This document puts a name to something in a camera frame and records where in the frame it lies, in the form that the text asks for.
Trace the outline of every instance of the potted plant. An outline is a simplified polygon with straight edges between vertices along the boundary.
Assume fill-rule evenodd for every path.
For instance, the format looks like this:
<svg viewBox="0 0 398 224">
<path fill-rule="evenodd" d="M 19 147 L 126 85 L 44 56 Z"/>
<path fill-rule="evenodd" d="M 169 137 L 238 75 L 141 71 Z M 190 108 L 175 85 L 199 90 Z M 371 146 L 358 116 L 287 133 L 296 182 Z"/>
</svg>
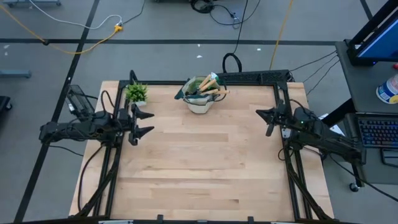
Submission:
<svg viewBox="0 0 398 224">
<path fill-rule="evenodd" d="M 137 106 L 147 104 L 147 86 L 140 83 L 134 83 L 127 86 L 126 98 Z"/>
</svg>

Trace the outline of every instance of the small green plant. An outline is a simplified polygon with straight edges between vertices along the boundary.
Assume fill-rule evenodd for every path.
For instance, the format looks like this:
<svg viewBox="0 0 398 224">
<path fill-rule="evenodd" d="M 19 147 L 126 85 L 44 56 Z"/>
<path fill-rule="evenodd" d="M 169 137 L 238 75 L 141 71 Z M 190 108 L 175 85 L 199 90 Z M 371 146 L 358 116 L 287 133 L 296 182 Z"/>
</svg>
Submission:
<svg viewBox="0 0 398 224">
<path fill-rule="evenodd" d="M 126 98 L 131 102 L 147 100 L 147 86 L 140 83 L 134 83 L 127 86 Z"/>
</svg>

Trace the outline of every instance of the wooden table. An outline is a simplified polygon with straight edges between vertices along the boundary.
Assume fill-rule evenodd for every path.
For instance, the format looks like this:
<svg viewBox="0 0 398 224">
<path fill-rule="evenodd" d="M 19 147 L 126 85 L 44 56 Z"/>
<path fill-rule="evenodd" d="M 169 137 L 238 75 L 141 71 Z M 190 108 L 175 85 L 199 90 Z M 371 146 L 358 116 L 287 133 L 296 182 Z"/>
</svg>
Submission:
<svg viewBox="0 0 398 224">
<path fill-rule="evenodd" d="M 113 101 L 117 89 L 117 81 L 101 87 Z M 201 115 L 174 99 L 180 86 L 148 89 L 148 104 L 141 109 L 155 116 L 139 120 L 139 126 L 155 129 L 138 146 L 125 139 L 111 218 L 154 220 L 163 214 L 165 220 L 245 221 L 253 216 L 255 221 L 294 221 L 285 163 L 277 158 L 280 132 L 267 138 L 267 124 L 254 112 L 275 106 L 272 87 L 230 86 L 231 94 Z M 289 83 L 289 96 L 308 106 L 302 83 Z M 105 104 L 112 111 L 107 100 Z M 102 110 L 100 103 L 96 109 Z M 88 141 L 81 167 L 99 146 Z M 104 152 L 90 162 L 83 177 L 83 205 L 98 186 Z M 301 155 L 308 190 L 333 217 L 319 156 L 306 150 Z M 77 189 L 70 214 L 78 211 Z M 100 214 L 107 194 L 105 190 Z"/>
</svg>

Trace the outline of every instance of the blue screen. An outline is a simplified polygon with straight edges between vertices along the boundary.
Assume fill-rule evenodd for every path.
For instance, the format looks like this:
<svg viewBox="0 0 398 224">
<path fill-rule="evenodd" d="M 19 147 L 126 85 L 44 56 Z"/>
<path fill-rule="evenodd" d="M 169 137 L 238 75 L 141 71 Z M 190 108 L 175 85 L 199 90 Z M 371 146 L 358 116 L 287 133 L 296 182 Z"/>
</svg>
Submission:
<svg viewBox="0 0 398 224">
<path fill-rule="evenodd" d="M 381 32 L 369 46 L 365 47 L 358 57 L 398 60 L 398 19 L 384 32 Z"/>
</svg>

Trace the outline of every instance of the wooden handle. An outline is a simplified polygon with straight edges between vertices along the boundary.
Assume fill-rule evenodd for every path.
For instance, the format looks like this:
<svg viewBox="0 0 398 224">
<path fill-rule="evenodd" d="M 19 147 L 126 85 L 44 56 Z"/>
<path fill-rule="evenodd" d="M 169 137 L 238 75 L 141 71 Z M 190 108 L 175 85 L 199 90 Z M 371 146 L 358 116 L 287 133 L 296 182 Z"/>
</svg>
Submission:
<svg viewBox="0 0 398 224">
<path fill-rule="evenodd" d="M 215 82 L 217 82 L 216 79 L 213 79 L 212 81 L 208 82 L 205 86 L 203 86 L 202 88 L 200 88 L 200 91 L 206 90 L 207 88 L 209 88 L 212 84 L 214 84 Z"/>
<path fill-rule="evenodd" d="M 211 78 L 211 75 L 208 75 L 204 81 L 199 85 L 198 89 L 202 88 Z"/>
<path fill-rule="evenodd" d="M 229 90 L 220 90 L 220 91 L 217 91 L 217 94 L 228 94 L 229 93 Z"/>
<path fill-rule="evenodd" d="M 209 90 L 209 91 L 206 91 L 206 92 L 203 92 L 203 93 L 200 93 L 200 94 L 203 96 L 203 95 L 206 95 L 206 94 L 215 94 L 215 93 L 218 94 L 218 90 L 217 89 Z"/>
</svg>

